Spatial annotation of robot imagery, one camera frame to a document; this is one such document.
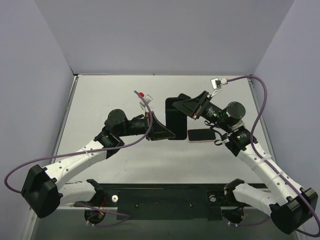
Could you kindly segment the black phone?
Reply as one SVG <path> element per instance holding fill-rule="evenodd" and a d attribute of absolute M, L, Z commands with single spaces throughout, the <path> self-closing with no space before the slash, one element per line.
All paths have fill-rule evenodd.
<path fill-rule="evenodd" d="M 182 101 L 183 98 L 169 97 L 165 100 L 165 125 L 174 133 L 171 140 L 182 141 L 187 139 L 187 116 L 173 106 L 173 103 Z"/>

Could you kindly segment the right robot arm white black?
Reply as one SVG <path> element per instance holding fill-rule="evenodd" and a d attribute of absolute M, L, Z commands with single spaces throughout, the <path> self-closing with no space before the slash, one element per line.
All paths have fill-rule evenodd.
<path fill-rule="evenodd" d="M 204 91 L 195 98 L 173 103 L 173 107 L 194 120 L 202 117 L 225 131 L 222 143 L 269 189 L 264 192 L 236 179 L 224 187 L 224 201 L 230 205 L 245 203 L 260 210 L 270 216 L 274 225 L 285 234 L 297 231 L 313 217 L 318 194 L 295 182 L 263 150 L 242 121 L 246 109 L 241 103 L 233 101 L 221 109 L 211 103 L 211 98 Z"/>

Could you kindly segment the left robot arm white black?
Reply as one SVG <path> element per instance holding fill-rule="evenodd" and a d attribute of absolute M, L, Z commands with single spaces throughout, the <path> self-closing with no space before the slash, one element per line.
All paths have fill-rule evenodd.
<path fill-rule="evenodd" d="M 153 112 L 129 120 L 123 110 L 114 109 L 108 114 L 101 132 L 75 155 L 44 167 L 38 164 L 31 167 L 21 190 L 22 197 L 39 218 L 49 216 L 60 204 L 72 199 L 70 192 L 61 192 L 69 180 L 115 155 L 125 145 L 121 137 L 137 135 L 149 141 L 175 137 Z"/>

